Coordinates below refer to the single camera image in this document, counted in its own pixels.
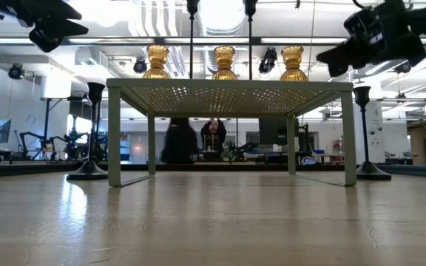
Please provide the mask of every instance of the ceiling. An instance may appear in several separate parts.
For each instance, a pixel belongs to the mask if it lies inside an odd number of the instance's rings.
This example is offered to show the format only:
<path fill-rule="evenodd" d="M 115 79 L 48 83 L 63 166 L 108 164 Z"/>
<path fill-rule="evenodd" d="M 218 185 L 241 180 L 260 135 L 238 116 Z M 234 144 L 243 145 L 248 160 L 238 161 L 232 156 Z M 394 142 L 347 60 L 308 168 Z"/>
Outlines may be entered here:
<path fill-rule="evenodd" d="M 209 14 L 213 17 L 213 21 L 217 21 L 217 25 L 211 27 L 220 27 L 228 24 L 232 20 L 232 16 L 243 16 L 242 13 L 234 13 L 227 11 L 230 6 L 238 6 L 242 4 L 242 0 L 202 0 L 214 1 L 213 5 L 209 5 Z M 426 5 L 426 0 L 414 1 L 414 8 L 421 8 Z M 106 38 L 106 37 L 137 37 L 140 35 L 139 27 L 145 31 L 146 35 L 151 37 L 171 36 L 171 28 L 174 27 L 179 36 L 188 37 L 190 31 L 189 14 L 186 12 L 186 1 L 178 0 L 126 0 L 126 1 L 109 1 L 109 0 L 71 0 L 69 2 L 77 9 L 84 19 L 80 24 L 89 28 L 88 35 L 84 37 L 91 38 Z M 135 17 L 136 6 L 134 2 L 140 3 L 142 16 Z M 361 0 L 361 4 L 376 4 L 382 1 Z M 359 10 L 355 7 L 351 0 L 302 0 L 300 8 L 295 8 L 295 1 L 289 0 L 259 0 L 257 4 L 257 12 L 253 17 L 252 35 L 254 37 L 272 37 L 272 38 L 346 38 L 348 35 L 342 26 L 343 21 L 351 14 Z M 158 11 L 158 6 L 162 5 L 162 12 Z M 175 16 L 175 22 L 169 23 L 170 16 Z M 200 12 L 197 14 L 197 19 L 194 27 L 195 36 L 202 36 L 202 25 L 199 24 Z M 243 19 L 242 30 L 234 33 L 235 36 L 247 37 L 248 23 Z M 0 21 L 0 38 L 6 37 L 21 37 L 26 38 L 29 30 L 19 26 L 14 20 L 6 18 Z M 278 64 L 267 75 L 260 75 L 257 71 L 260 59 L 268 46 L 254 46 L 252 49 L 252 66 L 253 79 L 263 80 L 278 80 L 281 74 L 285 71 L 283 60 L 280 56 L 280 50 L 285 46 L 274 46 L 278 54 Z M 176 50 L 177 54 L 172 55 L 167 69 L 173 69 L 171 76 L 176 78 L 187 78 L 187 73 L 179 75 L 179 71 L 175 68 L 183 65 L 183 68 L 189 67 L 189 47 L 169 47 Z M 214 47 L 195 46 L 193 55 L 194 78 L 210 78 L 212 74 L 206 69 L 205 51 L 211 51 Z M 247 43 L 243 46 L 236 46 L 236 55 L 234 59 L 234 72 L 239 79 L 247 79 L 249 76 L 249 52 Z M 302 63 L 300 68 L 308 75 L 310 81 L 359 81 L 353 78 L 353 73 L 347 73 L 342 77 L 331 79 L 328 74 L 328 67 L 320 62 L 317 62 L 316 56 L 318 53 L 326 51 L 331 46 L 320 46 L 319 44 L 303 45 L 304 53 L 302 54 Z M 102 53 L 108 59 L 106 65 L 108 76 L 113 77 L 132 77 L 140 78 L 142 75 L 135 74 L 132 67 L 138 57 L 145 57 L 145 47 L 142 46 L 95 46 L 80 48 L 77 46 L 60 46 L 55 51 L 44 54 L 36 47 L 30 45 L 7 46 L 0 45 L 0 58 L 10 58 L 7 55 L 40 55 L 49 56 L 51 59 L 60 64 L 60 68 L 68 70 L 72 76 L 81 81 L 91 79 L 90 75 L 99 75 L 98 72 L 91 73 L 90 69 L 82 69 L 78 60 L 77 51 L 79 49 L 88 49 L 91 55 L 99 55 Z M 0 62 L 10 65 L 16 62 Z M 359 74 L 372 72 L 375 66 L 367 66 L 362 69 Z M 412 68 L 408 74 L 397 75 L 395 72 L 383 72 L 378 75 L 373 75 L 368 78 L 363 78 L 361 81 L 372 83 L 374 86 L 379 84 L 382 92 L 379 92 L 384 97 L 395 97 L 400 92 L 406 92 L 407 97 L 426 98 L 426 59 L 419 65 Z M 408 104 L 409 107 L 421 106 L 421 103 Z"/>

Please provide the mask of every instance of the ceiling duct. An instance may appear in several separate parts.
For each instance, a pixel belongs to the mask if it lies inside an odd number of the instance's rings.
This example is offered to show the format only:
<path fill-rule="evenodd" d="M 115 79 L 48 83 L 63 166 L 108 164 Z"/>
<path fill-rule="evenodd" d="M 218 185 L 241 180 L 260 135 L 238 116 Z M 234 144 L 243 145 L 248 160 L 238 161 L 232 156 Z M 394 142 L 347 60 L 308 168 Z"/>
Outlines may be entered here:
<path fill-rule="evenodd" d="M 242 0 L 202 0 L 198 10 L 198 26 L 202 36 L 239 36 L 243 34 L 246 15 Z M 214 51 L 205 51 L 206 69 L 215 73 L 218 65 Z"/>

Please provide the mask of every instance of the perforated tabletop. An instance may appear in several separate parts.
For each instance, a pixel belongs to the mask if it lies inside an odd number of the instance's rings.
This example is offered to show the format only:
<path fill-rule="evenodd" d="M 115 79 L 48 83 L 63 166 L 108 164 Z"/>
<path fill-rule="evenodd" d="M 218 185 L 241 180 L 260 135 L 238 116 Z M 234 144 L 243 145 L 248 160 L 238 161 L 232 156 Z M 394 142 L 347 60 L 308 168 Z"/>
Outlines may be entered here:
<path fill-rule="evenodd" d="M 156 117 L 287 117 L 352 92 L 352 83 L 111 78 L 109 89 Z"/>

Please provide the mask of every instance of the person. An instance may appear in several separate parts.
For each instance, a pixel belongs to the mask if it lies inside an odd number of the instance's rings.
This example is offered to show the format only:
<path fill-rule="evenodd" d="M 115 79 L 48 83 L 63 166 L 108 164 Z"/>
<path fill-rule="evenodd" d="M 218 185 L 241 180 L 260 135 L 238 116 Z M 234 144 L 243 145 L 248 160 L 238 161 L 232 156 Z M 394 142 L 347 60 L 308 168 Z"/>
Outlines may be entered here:
<path fill-rule="evenodd" d="M 201 138 L 204 151 L 218 151 L 223 152 L 223 143 L 226 139 L 226 128 L 224 123 L 218 117 L 215 121 L 214 118 L 201 129 Z"/>
<path fill-rule="evenodd" d="M 171 118 L 160 161 L 168 164 L 192 164 L 192 154 L 197 153 L 197 135 L 190 126 L 189 119 Z"/>

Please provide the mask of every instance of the desk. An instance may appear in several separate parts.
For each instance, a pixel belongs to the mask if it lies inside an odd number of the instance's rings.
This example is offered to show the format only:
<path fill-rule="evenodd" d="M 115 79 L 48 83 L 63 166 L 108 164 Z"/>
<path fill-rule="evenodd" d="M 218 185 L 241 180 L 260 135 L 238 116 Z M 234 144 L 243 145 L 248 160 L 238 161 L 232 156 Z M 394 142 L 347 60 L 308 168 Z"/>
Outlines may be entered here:
<path fill-rule="evenodd" d="M 356 184 L 353 85 L 341 82 L 212 81 L 110 78 L 109 185 L 120 187 L 121 99 L 147 116 L 149 176 L 155 175 L 155 117 L 283 117 L 288 127 L 288 173 L 295 175 L 294 118 L 341 98 L 346 142 L 345 182 Z"/>

